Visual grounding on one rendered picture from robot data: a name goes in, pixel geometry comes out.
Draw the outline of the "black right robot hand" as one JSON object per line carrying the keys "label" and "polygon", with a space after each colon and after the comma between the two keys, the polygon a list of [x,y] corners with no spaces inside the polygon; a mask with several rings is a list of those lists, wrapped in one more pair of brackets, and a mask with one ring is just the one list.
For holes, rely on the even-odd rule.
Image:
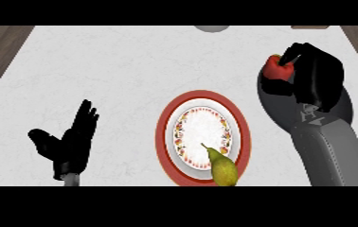
{"label": "black right robot hand", "polygon": [[295,64],[289,80],[268,79],[262,71],[264,91],[277,96],[295,96],[298,103],[315,105],[329,113],[343,90],[345,69],[341,60],[309,43],[293,45],[281,56],[280,65]]}

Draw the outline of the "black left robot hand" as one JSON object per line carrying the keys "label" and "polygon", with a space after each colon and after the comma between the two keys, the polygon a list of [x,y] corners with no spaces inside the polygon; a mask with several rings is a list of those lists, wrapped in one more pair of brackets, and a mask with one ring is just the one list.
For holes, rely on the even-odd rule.
{"label": "black left robot hand", "polygon": [[62,138],[57,138],[42,129],[28,131],[39,154],[54,162],[54,178],[58,181],[62,181],[70,174],[80,175],[86,170],[98,118],[96,109],[85,99]]}

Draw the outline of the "dark grey pan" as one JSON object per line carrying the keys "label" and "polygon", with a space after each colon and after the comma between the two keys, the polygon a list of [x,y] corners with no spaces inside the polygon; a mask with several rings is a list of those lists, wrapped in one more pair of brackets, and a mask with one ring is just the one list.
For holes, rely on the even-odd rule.
{"label": "dark grey pan", "polygon": [[311,127],[320,127],[338,119],[342,119],[348,124],[352,123],[354,108],[346,90],[342,91],[341,100],[330,112],[315,111],[311,114],[302,111],[295,96],[277,96],[265,93],[262,77],[258,77],[258,95],[270,118],[286,132],[292,131],[292,127],[298,122]]}

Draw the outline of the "red-rimmed white plate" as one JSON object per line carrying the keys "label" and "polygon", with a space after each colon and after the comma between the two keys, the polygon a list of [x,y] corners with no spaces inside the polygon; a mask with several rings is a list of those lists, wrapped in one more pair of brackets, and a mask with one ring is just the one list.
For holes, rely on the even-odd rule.
{"label": "red-rimmed white plate", "polygon": [[233,160],[241,176],[252,151],[243,113],[224,95],[196,90],[169,102],[156,130],[159,160],[178,185],[216,185],[207,148]]}

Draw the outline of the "grey round object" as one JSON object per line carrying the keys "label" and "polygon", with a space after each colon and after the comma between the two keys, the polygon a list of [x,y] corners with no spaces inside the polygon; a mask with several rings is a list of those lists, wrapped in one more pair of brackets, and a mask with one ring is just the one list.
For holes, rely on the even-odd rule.
{"label": "grey round object", "polygon": [[204,32],[218,33],[224,31],[230,26],[194,26],[194,27]]}

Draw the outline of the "green pear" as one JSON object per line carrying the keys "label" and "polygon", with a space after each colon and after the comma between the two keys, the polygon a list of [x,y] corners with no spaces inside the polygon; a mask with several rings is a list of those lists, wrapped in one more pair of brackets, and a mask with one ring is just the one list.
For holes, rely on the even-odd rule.
{"label": "green pear", "polygon": [[212,164],[212,176],[218,186],[236,186],[238,182],[238,169],[233,160],[224,156],[215,148],[207,149]]}

